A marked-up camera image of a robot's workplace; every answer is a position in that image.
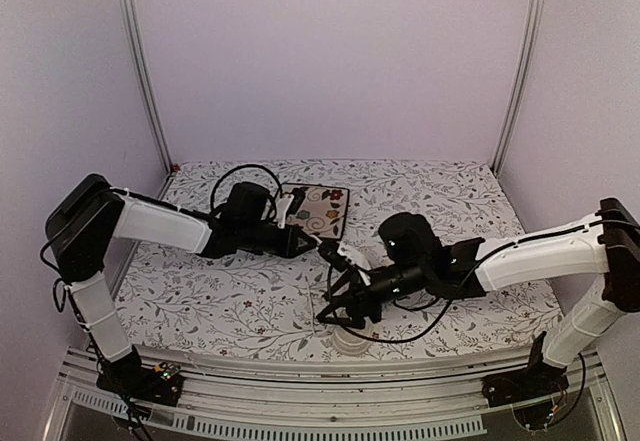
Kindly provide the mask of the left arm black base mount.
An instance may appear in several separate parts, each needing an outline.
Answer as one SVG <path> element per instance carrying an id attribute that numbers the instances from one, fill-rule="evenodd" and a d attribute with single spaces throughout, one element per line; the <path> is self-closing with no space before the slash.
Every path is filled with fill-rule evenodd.
<path id="1" fill-rule="evenodd" d="M 144 367 L 140 360 L 122 359 L 102 369 L 96 386 L 129 399 L 176 407 L 184 381 L 177 364 L 161 362 L 154 367 Z"/>

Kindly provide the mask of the white lace sneaker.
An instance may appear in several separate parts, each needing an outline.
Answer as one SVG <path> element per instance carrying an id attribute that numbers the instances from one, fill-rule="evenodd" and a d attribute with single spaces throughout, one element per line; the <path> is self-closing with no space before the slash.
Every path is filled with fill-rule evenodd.
<path id="1" fill-rule="evenodd" d="M 372 342 L 367 340 L 372 334 L 372 326 L 366 325 L 364 329 L 351 328 L 356 335 L 349 333 L 345 328 L 336 326 L 331 334 L 333 348 L 341 355 L 360 356 L 371 346 Z"/>

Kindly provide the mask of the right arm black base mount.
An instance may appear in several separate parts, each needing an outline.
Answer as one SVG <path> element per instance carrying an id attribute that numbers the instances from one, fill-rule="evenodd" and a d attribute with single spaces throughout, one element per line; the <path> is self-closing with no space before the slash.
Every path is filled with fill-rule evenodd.
<path id="1" fill-rule="evenodd" d="M 566 367 L 554 367 L 543 357 L 546 331 L 537 336 L 524 368 L 485 376 L 481 393 L 490 407 L 519 403 L 560 393 L 569 387 Z"/>

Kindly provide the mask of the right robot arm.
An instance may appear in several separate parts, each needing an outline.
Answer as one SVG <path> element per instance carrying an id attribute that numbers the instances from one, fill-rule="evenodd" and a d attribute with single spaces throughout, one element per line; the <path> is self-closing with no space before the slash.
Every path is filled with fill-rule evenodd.
<path id="1" fill-rule="evenodd" d="M 614 197 L 576 221 L 510 238 L 446 245 L 425 216 L 410 212 L 387 218 L 378 236 L 390 260 L 379 268 L 336 248 L 320 250 L 342 274 L 323 295 L 319 322 L 361 330 L 380 321 L 384 304 L 419 291 L 453 304 L 527 282 L 593 279 L 563 319 L 536 338 L 516 382 L 527 397 L 539 396 L 584 348 L 639 310 L 639 223 Z"/>

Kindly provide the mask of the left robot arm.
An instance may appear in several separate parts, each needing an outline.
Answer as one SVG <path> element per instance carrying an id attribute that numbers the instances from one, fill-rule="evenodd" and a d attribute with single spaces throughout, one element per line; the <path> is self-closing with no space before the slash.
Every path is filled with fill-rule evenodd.
<path id="1" fill-rule="evenodd" d="M 134 348 L 119 320 L 109 278 L 116 257 L 150 243 L 209 260 L 239 252 L 294 259 L 319 245 L 287 221 L 298 199 L 240 182 L 225 202 L 202 212 L 117 188 L 103 175 L 90 173 L 46 219 L 40 256 L 63 284 L 81 329 L 112 362 L 111 380 L 126 394 L 138 395 L 148 387 L 149 376 L 129 358 Z"/>

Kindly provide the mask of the white shoelace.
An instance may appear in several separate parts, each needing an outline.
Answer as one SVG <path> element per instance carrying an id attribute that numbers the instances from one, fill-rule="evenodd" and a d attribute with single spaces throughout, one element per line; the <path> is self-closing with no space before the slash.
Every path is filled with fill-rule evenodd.
<path id="1" fill-rule="evenodd" d="M 312 234 L 310 236 L 316 242 L 316 247 L 314 249 L 317 250 L 317 248 L 322 243 L 322 240 L 317 235 L 313 235 Z M 311 292 L 311 282 L 310 282 L 310 280 L 309 280 L 309 278 L 307 276 L 305 276 L 305 283 L 306 283 L 307 301 L 308 301 L 308 305 L 309 305 L 309 309 L 310 309 L 311 336 L 312 336 L 312 338 L 315 338 L 316 337 L 315 309 L 314 309 L 314 303 L 313 303 L 313 296 L 312 296 L 312 292 Z"/>

